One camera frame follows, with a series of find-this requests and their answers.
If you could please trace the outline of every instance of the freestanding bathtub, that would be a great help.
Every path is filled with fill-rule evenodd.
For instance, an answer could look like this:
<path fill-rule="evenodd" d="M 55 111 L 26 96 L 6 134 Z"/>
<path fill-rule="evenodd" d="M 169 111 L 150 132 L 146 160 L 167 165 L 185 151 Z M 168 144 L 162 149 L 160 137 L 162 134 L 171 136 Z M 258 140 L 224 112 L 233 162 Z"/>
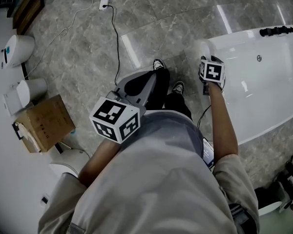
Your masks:
<path fill-rule="evenodd" d="M 262 37 L 259 30 L 209 39 L 226 66 L 224 98 L 239 144 L 293 117 L 293 33 Z M 197 75 L 202 52 L 199 42 L 186 49 L 186 55 L 206 108 L 209 97 L 203 96 Z M 210 110 L 206 116 L 211 123 Z"/>

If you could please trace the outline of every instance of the electrical outlet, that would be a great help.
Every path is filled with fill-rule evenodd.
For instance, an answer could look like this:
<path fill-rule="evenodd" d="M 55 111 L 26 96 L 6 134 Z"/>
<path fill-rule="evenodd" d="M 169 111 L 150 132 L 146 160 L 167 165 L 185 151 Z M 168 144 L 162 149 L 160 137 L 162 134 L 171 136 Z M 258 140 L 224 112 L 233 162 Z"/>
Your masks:
<path fill-rule="evenodd" d="M 108 5 L 109 0 L 101 0 L 99 10 L 106 10 L 106 7 L 103 8 L 103 5 Z"/>

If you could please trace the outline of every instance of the person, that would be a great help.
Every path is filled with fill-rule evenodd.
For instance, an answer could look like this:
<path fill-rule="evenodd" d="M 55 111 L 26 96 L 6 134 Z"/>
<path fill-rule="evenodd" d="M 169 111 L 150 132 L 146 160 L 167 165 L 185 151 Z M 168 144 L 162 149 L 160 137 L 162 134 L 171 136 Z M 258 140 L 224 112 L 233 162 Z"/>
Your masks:
<path fill-rule="evenodd" d="M 167 87 L 165 64 L 156 59 L 153 68 L 164 79 L 159 86 Z M 259 233 L 257 198 L 238 157 L 222 91 L 212 82 L 208 86 L 213 172 L 202 160 L 203 137 L 178 82 L 169 95 L 150 97 L 146 107 L 155 111 L 142 117 L 126 145 L 105 139 L 78 178 L 61 176 L 38 232 Z"/>

